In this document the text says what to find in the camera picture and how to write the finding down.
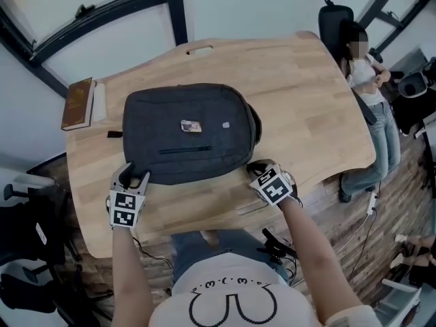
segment wooden floor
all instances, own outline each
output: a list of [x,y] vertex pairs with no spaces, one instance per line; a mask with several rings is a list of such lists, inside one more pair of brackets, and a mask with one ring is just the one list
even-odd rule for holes
[[[399,271],[390,272],[389,270],[390,261],[401,250],[400,245],[393,243],[394,235],[396,233],[428,234],[431,231],[431,190],[421,189],[426,172],[418,165],[418,162],[423,160],[423,139],[414,140],[412,135],[401,136],[401,152],[400,165],[381,184],[381,198],[377,203],[377,219],[371,228],[362,259],[353,277],[350,277],[352,268],[362,251],[363,242],[373,218],[368,219],[356,236],[337,254],[350,284],[361,300],[371,305],[385,294],[380,281],[383,278],[397,275]],[[36,172],[36,174],[51,176],[64,188],[69,188],[65,157]],[[336,251],[349,240],[364,221],[369,200],[369,194],[362,192],[354,196],[351,203],[340,204],[337,200],[337,193],[338,178],[334,176],[320,183],[303,200],[305,210],[321,227]],[[112,260],[110,258],[95,259],[89,255],[78,227],[72,202],[69,205],[67,222],[76,228],[74,242],[83,258],[82,280],[90,296],[112,288]],[[247,230],[257,238],[264,240],[261,231],[265,227],[278,237],[291,240],[284,219],[272,224],[259,224],[257,228]],[[168,237],[144,243],[143,247],[145,251],[153,255],[171,258],[172,247]],[[160,303],[167,298],[163,290],[172,286],[172,271],[164,263],[146,257],[142,258],[142,263],[149,278],[154,301]],[[76,266],[71,258],[67,258],[64,266],[58,267],[64,277],[70,276],[75,269]],[[301,278],[301,270],[298,269],[295,282]],[[299,283],[296,288],[305,295],[309,295],[304,282]],[[102,302],[100,307],[112,313],[113,299]],[[109,323],[104,322],[102,325],[109,326]]]

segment glove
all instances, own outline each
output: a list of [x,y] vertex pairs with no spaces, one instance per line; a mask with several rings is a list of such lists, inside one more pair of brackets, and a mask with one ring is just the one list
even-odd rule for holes
[[273,160],[264,159],[249,163],[247,172],[252,182],[250,187],[261,200],[274,206],[287,197],[302,206],[294,178]]

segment jeans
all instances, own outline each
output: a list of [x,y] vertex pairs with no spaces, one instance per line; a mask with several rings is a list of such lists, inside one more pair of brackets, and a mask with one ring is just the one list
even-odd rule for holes
[[257,251],[257,248],[265,248],[264,244],[245,230],[217,230],[217,236],[219,244],[211,247],[200,232],[171,235],[172,244],[177,253],[173,258],[174,282],[196,262],[227,252],[266,263],[287,281],[284,267],[271,262],[269,254]]
[[368,126],[375,148],[375,162],[364,170],[344,174],[342,190],[347,195],[377,184],[400,163],[400,139],[389,104],[382,102],[369,108],[377,118],[374,125]]

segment metal frame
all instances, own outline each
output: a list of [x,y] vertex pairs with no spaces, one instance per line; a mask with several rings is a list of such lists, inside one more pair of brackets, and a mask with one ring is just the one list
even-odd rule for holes
[[371,22],[378,18],[395,27],[385,40],[375,49],[376,53],[381,53],[386,47],[393,42],[398,35],[412,22],[412,20],[422,11],[422,9],[429,3],[430,0],[418,0],[410,11],[403,17],[402,20],[398,20],[393,17],[392,13],[385,13],[382,11],[385,4],[389,0],[374,0],[368,11],[359,20],[359,24],[365,29],[371,24]]
[[33,75],[65,98],[67,88],[42,67],[44,61],[83,35],[109,22],[163,3],[168,3],[176,45],[186,43],[188,39],[183,0],[114,0],[92,7],[36,47],[33,47],[0,7],[0,43]]

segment wooden desk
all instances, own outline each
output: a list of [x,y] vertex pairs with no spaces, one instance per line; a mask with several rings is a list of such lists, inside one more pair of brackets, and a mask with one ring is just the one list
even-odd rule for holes
[[[212,46],[207,55],[190,50]],[[108,117],[67,133],[69,179],[89,253],[112,255],[105,209],[112,173],[125,163],[120,130],[126,97],[141,89],[223,83],[255,108],[263,123],[253,160],[270,158],[290,171],[301,196],[325,178],[375,161],[367,125],[342,73],[315,34],[282,40],[202,40],[185,44],[106,85]],[[135,235],[141,240],[192,230],[243,228],[277,219],[277,208],[244,216],[236,209],[257,201],[245,169],[183,185],[149,185]]]

